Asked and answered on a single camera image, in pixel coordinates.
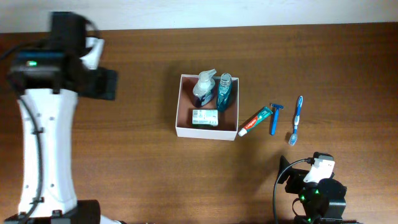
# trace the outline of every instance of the toothpaste cap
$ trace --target toothpaste cap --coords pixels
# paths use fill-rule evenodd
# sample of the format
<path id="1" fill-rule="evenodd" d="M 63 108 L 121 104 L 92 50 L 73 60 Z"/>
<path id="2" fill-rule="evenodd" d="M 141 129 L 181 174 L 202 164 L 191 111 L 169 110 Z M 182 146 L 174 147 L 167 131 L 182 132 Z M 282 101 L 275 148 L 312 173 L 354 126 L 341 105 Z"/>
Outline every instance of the toothpaste cap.
<path id="1" fill-rule="evenodd" d="M 244 135 L 247 134 L 247 133 L 248 133 L 248 131 L 247 131 L 246 129 L 242 128 L 242 129 L 239 131 L 238 135 L 242 137 L 242 136 L 244 136 Z"/>

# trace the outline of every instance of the bottle cap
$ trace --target bottle cap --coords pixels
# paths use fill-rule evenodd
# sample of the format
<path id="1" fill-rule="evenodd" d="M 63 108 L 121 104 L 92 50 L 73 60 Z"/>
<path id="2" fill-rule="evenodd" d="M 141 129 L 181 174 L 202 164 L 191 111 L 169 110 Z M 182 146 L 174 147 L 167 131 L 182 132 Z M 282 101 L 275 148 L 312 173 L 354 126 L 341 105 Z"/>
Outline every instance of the bottle cap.
<path id="1" fill-rule="evenodd" d="M 232 82 L 232 76 L 228 73 L 224 73 L 221 75 L 220 82 L 223 82 L 225 85 L 229 85 Z"/>
<path id="2" fill-rule="evenodd" d="M 242 128 L 242 129 L 239 131 L 238 135 L 242 137 L 242 136 L 244 136 L 244 135 L 247 134 L 247 133 L 248 133 L 248 131 L 247 131 L 246 129 Z"/>

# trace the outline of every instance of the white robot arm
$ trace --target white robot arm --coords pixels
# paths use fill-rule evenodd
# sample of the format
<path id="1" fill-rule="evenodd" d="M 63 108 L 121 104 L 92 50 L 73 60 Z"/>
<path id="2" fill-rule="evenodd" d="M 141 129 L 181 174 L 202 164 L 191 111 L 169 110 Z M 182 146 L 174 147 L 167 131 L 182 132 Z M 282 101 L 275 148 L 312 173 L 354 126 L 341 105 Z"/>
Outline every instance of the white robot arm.
<path id="1" fill-rule="evenodd" d="M 24 185 L 19 213 L 7 224 L 124 223 L 102 216 L 96 200 L 78 201 L 73 187 L 71 133 L 78 97 L 114 100 L 117 80 L 115 71 L 97 67 L 104 40 L 86 37 L 86 21 L 71 12 L 53 13 L 46 44 L 22 50 L 12 63 L 8 79 L 22 116 Z"/>

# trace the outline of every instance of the blue toothbrush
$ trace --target blue toothbrush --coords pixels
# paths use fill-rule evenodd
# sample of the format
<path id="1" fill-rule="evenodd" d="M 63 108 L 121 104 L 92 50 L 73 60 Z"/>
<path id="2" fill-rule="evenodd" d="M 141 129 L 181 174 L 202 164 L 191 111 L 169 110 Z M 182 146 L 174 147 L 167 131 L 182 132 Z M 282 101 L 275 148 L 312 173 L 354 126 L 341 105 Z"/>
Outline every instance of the blue toothbrush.
<path id="1" fill-rule="evenodd" d="M 300 111 L 301 111 L 301 106 L 303 105 L 303 96 L 300 96 L 297 100 L 297 113 L 296 117 L 294 118 L 294 129 L 293 129 L 293 134 L 291 135 L 289 139 L 289 144 L 291 146 L 294 146 L 297 141 L 297 128 L 299 126 L 299 121 L 300 121 Z"/>

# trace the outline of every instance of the wooden table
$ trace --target wooden table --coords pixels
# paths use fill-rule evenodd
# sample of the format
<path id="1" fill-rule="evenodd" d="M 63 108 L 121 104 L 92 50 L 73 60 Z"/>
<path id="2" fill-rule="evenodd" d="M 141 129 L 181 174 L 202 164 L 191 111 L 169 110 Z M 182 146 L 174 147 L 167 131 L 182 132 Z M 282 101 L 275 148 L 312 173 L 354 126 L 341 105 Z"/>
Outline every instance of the wooden table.
<path id="1" fill-rule="evenodd" d="M 45 34 L 0 35 L 0 49 Z M 335 157 L 348 187 L 345 218 L 398 218 L 398 24 L 269 26 L 103 32 L 101 65 L 119 72 L 116 101 L 80 98 L 73 121 L 73 180 L 110 218 L 156 223 L 272 223 L 279 157 Z M 22 126 L 1 64 L 0 217 L 17 212 Z M 285 106 L 235 141 L 178 138 L 182 73 L 216 68 L 240 81 L 239 123 L 269 103 Z M 303 95 L 298 141 L 292 131 Z M 309 169 L 308 164 L 297 166 Z M 281 219 L 295 195 L 277 191 Z M 299 204 L 295 208 L 299 213 Z"/>

